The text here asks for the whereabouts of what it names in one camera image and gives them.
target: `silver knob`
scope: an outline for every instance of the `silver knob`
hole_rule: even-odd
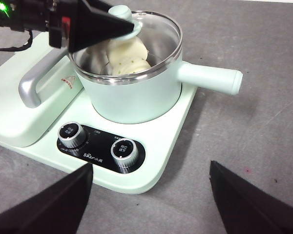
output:
[[[76,148],[86,140],[83,127],[77,122],[68,122],[59,129],[58,137],[67,148]]]
[[[133,140],[122,138],[114,142],[111,154],[119,167],[127,168],[136,163],[138,148]]]

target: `gray floor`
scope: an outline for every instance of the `gray floor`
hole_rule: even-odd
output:
[[[124,195],[93,185],[78,234],[225,233],[209,184],[210,160],[293,206],[293,4],[110,3],[175,18],[184,30],[185,60],[240,70],[244,80],[234,97],[198,90],[166,170],[149,192]],[[21,37],[0,29],[0,46]],[[0,65],[10,56],[0,53]],[[0,212],[63,176],[0,147]]]

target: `black control panel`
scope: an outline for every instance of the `black control panel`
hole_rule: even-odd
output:
[[[59,129],[58,137],[57,146],[62,153],[122,174],[137,170],[146,157],[146,151],[138,141],[128,140],[76,122],[64,124]],[[129,164],[129,167],[120,166],[122,162],[118,163],[117,159],[130,160],[126,157],[133,158],[131,154],[133,150],[135,150],[134,164]]]

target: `mint green pot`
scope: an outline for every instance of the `mint green pot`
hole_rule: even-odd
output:
[[[70,54],[95,110],[108,120],[136,124],[155,119],[178,101],[182,83],[235,95],[242,73],[182,61],[182,31],[171,18],[154,12],[133,12],[142,26],[138,37],[148,49],[150,69],[112,76],[106,43]]]

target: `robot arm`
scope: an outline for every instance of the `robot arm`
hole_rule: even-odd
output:
[[[110,7],[100,0],[0,0],[0,26],[30,32],[22,49],[31,45],[31,30],[38,30],[49,32],[51,46],[61,48],[68,40],[68,51],[75,52],[132,32],[134,24],[109,14]]]

